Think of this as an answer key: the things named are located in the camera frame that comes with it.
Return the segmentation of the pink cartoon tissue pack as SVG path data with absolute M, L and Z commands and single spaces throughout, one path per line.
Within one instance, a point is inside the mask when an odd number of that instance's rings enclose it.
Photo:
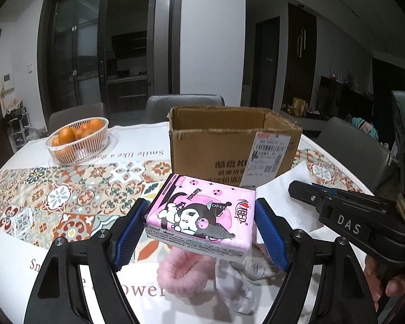
M 256 192 L 171 174 L 145 215 L 147 236 L 196 254 L 241 262 L 252 248 Z

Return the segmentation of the colourful patterned table runner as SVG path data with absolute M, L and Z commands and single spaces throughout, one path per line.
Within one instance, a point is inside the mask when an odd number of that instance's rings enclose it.
M 139 198 L 153 200 L 172 172 L 169 160 L 133 160 L 0 172 L 0 229 L 48 249 L 58 236 L 81 241 L 127 214 Z

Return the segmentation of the white towel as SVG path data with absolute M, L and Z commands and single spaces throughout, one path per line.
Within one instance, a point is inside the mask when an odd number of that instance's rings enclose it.
M 311 184 L 305 162 L 258 187 L 256 198 L 264 198 L 275 215 L 284 217 L 293 229 L 312 232 L 323 227 L 315 207 L 290 197 L 288 188 L 294 181 Z

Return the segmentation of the orange fruit in basket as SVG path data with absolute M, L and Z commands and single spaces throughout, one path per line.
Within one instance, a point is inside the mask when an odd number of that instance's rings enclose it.
M 73 127 L 64 127 L 58 132 L 58 142 L 60 145 L 73 143 L 76 140 L 76 135 Z

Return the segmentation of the grey chair behind basket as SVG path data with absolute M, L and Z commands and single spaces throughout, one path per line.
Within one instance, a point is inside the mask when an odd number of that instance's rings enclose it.
M 103 102 L 83 104 L 55 112 L 49 118 L 47 129 L 51 135 L 66 124 L 92 117 L 107 117 Z

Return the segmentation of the grey white sock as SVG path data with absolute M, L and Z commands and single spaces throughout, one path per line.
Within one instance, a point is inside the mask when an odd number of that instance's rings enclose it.
M 283 275 L 274 265 L 263 244 L 253 244 L 240 262 L 218 259 L 215 265 L 215 288 L 226 306 L 242 315 L 253 315 L 256 309 L 252 282 Z

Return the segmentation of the grey chair behind box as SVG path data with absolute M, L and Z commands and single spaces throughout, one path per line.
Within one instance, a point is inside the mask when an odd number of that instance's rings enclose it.
M 155 124 L 166 122 L 173 107 L 225 106 L 224 99 L 214 94 L 164 94 L 148 98 L 145 108 L 145 122 Z

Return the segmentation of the white plastic fruit basket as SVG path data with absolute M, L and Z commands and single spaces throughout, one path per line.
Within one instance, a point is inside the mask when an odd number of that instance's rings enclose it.
M 73 143 L 60 145 L 58 132 L 64 127 L 73 127 L 76 140 Z M 66 124 L 54 131 L 46 140 L 46 149 L 54 163 L 58 165 L 73 165 L 83 162 L 102 152 L 109 141 L 109 120 L 104 117 L 81 119 Z

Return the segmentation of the brown cardboard box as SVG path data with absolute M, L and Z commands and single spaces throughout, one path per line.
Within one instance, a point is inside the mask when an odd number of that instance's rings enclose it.
M 173 107 L 173 172 L 254 189 L 290 170 L 302 129 L 260 107 Z

